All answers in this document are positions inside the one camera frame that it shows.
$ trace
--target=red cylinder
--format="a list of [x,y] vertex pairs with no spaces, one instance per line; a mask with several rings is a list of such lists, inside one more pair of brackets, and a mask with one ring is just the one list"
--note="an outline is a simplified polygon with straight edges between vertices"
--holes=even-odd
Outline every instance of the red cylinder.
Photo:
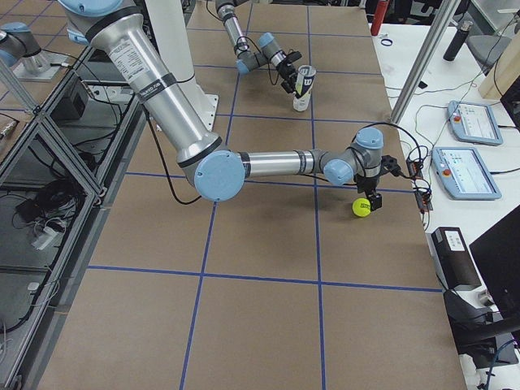
[[381,28],[384,16],[387,13],[388,3],[388,0],[379,0],[379,2],[377,3],[377,8],[375,9],[374,14],[374,20],[372,21],[372,27],[370,28],[370,33],[373,37],[379,34],[379,29]]

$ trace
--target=can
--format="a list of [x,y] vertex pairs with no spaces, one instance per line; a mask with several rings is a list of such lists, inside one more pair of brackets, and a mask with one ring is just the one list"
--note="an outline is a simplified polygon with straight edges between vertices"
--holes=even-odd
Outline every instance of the can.
[[298,77],[296,80],[296,92],[292,106],[296,111],[305,111],[310,102],[310,91],[316,76],[316,69],[310,65],[301,65],[298,68]]

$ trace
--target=yellow ball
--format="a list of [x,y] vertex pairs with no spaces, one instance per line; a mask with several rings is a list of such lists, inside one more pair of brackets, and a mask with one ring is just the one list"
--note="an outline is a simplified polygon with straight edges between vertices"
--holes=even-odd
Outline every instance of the yellow ball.
[[352,211],[358,217],[366,217],[371,213],[371,203],[368,201],[368,199],[360,197],[352,204]]

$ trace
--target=black chair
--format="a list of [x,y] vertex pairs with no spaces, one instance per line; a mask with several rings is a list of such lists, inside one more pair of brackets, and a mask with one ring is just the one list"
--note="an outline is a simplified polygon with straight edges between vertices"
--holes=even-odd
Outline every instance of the black chair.
[[[440,8],[440,4],[442,0],[414,0],[414,2],[422,3],[423,6],[421,8],[421,12],[426,14],[430,9],[431,12],[428,16],[421,15],[410,15],[409,18],[413,20],[417,20],[416,24],[429,26],[433,22],[433,19],[436,17],[436,10]],[[461,15],[468,11],[470,8],[471,0],[462,0],[457,10],[455,11],[455,15]]]

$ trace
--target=tennis ball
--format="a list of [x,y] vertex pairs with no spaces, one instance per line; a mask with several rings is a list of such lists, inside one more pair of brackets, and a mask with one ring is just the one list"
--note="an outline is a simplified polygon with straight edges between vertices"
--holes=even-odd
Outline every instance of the tennis ball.
[[352,204],[352,211],[358,217],[366,217],[371,213],[371,203],[368,199],[360,197]]

